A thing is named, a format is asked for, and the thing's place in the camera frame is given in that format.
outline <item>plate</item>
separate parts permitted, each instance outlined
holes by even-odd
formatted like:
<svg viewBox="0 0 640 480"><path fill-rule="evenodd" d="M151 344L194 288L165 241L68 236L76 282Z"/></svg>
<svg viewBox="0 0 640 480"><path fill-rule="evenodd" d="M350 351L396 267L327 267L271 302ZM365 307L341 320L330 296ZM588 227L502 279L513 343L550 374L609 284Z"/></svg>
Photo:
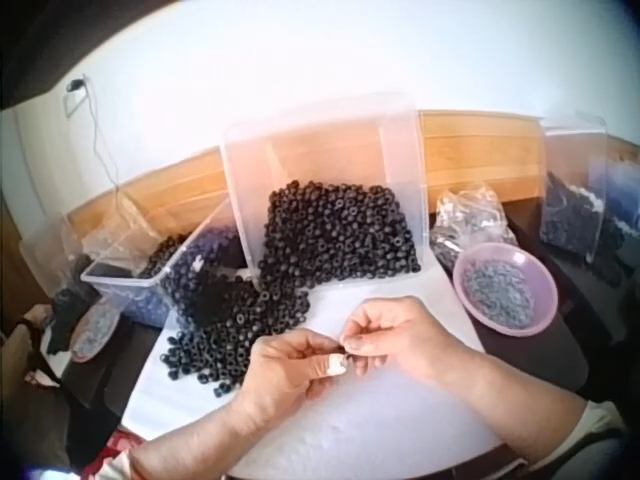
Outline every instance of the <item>plate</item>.
<svg viewBox="0 0 640 480"><path fill-rule="evenodd" d="M80 319L71 336L71 359L84 363L107 344L118 326L120 310L101 299Z"/></svg>

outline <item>white wall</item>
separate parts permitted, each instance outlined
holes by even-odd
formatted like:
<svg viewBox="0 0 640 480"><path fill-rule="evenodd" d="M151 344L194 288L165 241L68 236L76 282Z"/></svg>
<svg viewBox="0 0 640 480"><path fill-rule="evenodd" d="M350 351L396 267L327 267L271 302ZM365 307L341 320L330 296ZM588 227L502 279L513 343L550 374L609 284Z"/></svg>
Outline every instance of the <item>white wall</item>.
<svg viewBox="0 0 640 480"><path fill-rule="evenodd" d="M121 181L218 144L237 120L379 90L406 91L424 109L543 115L560 104L640 143L640 39L612 2L192 0L133 25L16 107L48 211L109 187L87 104L70 120L62 110L82 73Z"/></svg>
<svg viewBox="0 0 640 480"><path fill-rule="evenodd" d="M18 231L25 237L42 224L45 219L44 209L27 171L15 112L2 112L0 126L2 194Z"/></svg>

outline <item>wall outlet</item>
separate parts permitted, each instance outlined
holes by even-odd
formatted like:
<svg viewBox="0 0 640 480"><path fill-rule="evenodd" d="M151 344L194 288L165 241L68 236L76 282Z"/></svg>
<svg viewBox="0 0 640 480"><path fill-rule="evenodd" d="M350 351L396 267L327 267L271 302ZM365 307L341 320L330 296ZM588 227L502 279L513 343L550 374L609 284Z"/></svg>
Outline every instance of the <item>wall outlet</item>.
<svg viewBox="0 0 640 480"><path fill-rule="evenodd" d="M64 114L67 118L73 115L82 102L87 98L87 87L79 88L73 92L67 92L62 97L62 103L64 104Z"/></svg>

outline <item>wooden headboard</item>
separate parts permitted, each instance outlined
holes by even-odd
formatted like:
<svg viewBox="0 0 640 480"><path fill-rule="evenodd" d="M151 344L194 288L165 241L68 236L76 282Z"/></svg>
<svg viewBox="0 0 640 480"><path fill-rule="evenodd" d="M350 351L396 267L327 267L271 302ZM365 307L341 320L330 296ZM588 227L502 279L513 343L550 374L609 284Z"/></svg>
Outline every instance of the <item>wooden headboard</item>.
<svg viewBox="0 0 640 480"><path fill-rule="evenodd" d="M433 211L446 189L486 182L504 201L536 197L544 166L542 132L537 119L478 112L420 112L428 205ZM638 147L608 142L610 158L637 158ZM226 190L222 158L212 148L166 168L149 172L121 188L143 213L207 193ZM70 213L84 237L112 205L110 193Z"/></svg>

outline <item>finger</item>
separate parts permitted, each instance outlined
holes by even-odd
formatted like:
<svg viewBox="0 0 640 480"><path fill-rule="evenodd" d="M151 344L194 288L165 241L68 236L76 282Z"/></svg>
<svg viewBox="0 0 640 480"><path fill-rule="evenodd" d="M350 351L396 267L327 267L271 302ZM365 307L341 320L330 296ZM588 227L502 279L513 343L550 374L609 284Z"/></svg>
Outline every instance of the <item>finger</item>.
<svg viewBox="0 0 640 480"><path fill-rule="evenodd" d="M386 355L382 355L380 357L375 357L373 359L373 366L376 367L376 368L384 367L385 363L387 363L387 356Z"/></svg>
<svg viewBox="0 0 640 480"><path fill-rule="evenodd" d="M349 315L338 337L340 343L344 344L345 338L367 330L389 328L401 323L401 318L398 316L400 301L401 299L398 298L373 297L362 302Z"/></svg>
<svg viewBox="0 0 640 480"><path fill-rule="evenodd" d="M401 330L392 328L345 338L344 348L353 355L376 357L397 352L404 341Z"/></svg>
<svg viewBox="0 0 640 480"><path fill-rule="evenodd" d="M293 382L302 385L310 380L342 375L347 371L347 359L342 353L314 355L301 360L291 360Z"/></svg>
<svg viewBox="0 0 640 480"><path fill-rule="evenodd" d="M319 380L313 380L306 392L308 400L316 400L320 398L335 383L334 378L326 377Z"/></svg>
<svg viewBox="0 0 640 480"><path fill-rule="evenodd" d="M271 337L274 345L288 346L298 352L311 350L314 352L333 352L340 348L340 344L331 337L309 330L308 328L296 328L282 335Z"/></svg>
<svg viewBox="0 0 640 480"><path fill-rule="evenodd" d="M356 370L356 375L364 377L369 370L369 359L367 357L354 357L353 366Z"/></svg>

